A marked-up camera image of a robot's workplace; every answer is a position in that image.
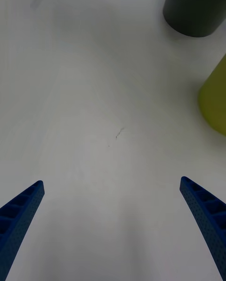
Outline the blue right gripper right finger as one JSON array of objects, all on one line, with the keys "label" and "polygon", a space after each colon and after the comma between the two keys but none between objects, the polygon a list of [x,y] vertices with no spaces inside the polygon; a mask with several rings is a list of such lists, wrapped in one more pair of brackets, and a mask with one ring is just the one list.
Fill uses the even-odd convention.
[{"label": "blue right gripper right finger", "polygon": [[181,178],[179,189],[226,280],[226,204],[187,177]]}]

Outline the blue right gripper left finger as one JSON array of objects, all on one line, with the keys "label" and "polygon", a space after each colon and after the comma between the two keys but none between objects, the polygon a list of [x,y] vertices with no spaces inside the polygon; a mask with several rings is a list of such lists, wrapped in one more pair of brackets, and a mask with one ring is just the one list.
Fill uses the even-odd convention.
[{"label": "blue right gripper left finger", "polygon": [[0,280],[6,280],[45,194],[39,180],[0,208]]}]

